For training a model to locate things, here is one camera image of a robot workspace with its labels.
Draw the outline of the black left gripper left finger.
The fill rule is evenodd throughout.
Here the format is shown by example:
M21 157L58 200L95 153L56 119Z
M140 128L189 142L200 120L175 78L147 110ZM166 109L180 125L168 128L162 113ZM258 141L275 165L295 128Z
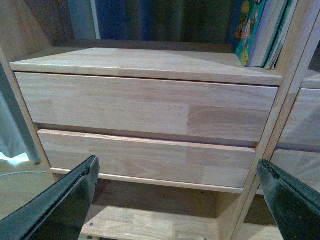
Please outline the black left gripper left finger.
M100 171L92 155L0 222L2 240L77 240L95 195Z

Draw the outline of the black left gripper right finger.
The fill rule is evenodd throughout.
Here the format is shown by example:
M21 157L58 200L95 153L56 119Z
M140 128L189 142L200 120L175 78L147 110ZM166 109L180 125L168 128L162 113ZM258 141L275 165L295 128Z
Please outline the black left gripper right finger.
M257 175L283 239L318 240L320 193L265 159L259 160Z

